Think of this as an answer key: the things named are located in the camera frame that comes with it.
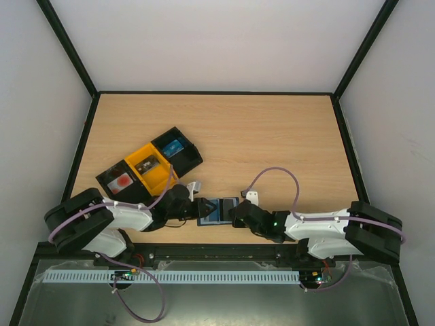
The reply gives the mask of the navy blue card holder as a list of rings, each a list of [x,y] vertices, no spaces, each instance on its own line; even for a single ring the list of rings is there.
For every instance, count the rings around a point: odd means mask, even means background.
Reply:
[[[216,206],[216,210],[210,215],[198,219],[197,226],[231,225],[233,219],[229,210],[239,204],[239,199],[237,197],[208,198],[208,201]]]

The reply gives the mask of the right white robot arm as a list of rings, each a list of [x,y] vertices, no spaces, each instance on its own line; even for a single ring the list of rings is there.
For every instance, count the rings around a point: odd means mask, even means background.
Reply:
[[[274,243],[297,241],[297,260],[304,266],[318,259],[363,255],[381,264],[398,264],[404,243],[402,221],[365,202],[329,213],[268,212],[248,200],[228,212],[236,228]]]

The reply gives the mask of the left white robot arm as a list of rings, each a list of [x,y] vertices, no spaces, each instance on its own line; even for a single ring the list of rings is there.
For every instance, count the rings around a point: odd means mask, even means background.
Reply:
[[[176,184],[150,203],[133,204],[109,199],[90,188],[45,214],[48,241],[62,255],[85,250],[117,257],[128,246],[125,229],[153,232],[170,219],[201,219],[218,209],[212,201],[196,198],[196,193],[196,182]]]

